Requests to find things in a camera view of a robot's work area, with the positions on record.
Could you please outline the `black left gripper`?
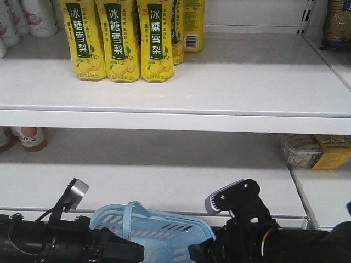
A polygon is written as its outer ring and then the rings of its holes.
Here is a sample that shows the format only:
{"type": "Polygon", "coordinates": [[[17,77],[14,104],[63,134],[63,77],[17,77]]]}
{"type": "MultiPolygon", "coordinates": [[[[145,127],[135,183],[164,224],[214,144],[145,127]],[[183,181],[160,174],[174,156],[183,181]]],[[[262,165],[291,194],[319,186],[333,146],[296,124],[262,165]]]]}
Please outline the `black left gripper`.
{"type": "Polygon", "coordinates": [[[44,245],[35,262],[143,262],[144,246],[102,229],[92,230],[90,218],[74,221],[36,220],[44,227],[44,245]]]}

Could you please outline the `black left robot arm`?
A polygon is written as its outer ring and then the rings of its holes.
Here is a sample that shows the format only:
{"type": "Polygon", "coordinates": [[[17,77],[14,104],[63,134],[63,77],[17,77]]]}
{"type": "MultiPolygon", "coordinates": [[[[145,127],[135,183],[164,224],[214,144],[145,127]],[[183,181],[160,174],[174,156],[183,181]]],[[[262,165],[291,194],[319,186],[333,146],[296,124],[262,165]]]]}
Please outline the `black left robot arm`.
{"type": "Polygon", "coordinates": [[[144,246],[107,228],[91,229],[90,218],[27,221],[1,215],[1,262],[142,262],[144,246]]]}

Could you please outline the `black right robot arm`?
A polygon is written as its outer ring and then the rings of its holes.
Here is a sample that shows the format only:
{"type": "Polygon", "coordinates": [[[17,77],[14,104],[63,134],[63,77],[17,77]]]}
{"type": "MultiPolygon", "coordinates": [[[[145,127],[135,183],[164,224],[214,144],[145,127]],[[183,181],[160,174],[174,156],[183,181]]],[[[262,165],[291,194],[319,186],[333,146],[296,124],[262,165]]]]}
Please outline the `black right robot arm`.
{"type": "Polygon", "coordinates": [[[287,229],[263,202],[233,204],[215,239],[192,244],[194,262],[350,262],[350,221],[331,231],[287,229]]]}

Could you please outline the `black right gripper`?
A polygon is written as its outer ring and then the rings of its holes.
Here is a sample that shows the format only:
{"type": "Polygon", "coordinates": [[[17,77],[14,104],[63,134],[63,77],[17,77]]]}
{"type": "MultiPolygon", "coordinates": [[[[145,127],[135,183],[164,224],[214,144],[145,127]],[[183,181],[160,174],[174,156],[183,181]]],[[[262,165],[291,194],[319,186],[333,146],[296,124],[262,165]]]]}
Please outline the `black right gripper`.
{"type": "Polygon", "coordinates": [[[276,220],[265,223],[240,223],[232,218],[215,230],[216,240],[188,246],[190,258],[196,263],[263,262],[261,246],[266,233],[277,228],[276,220]]]}

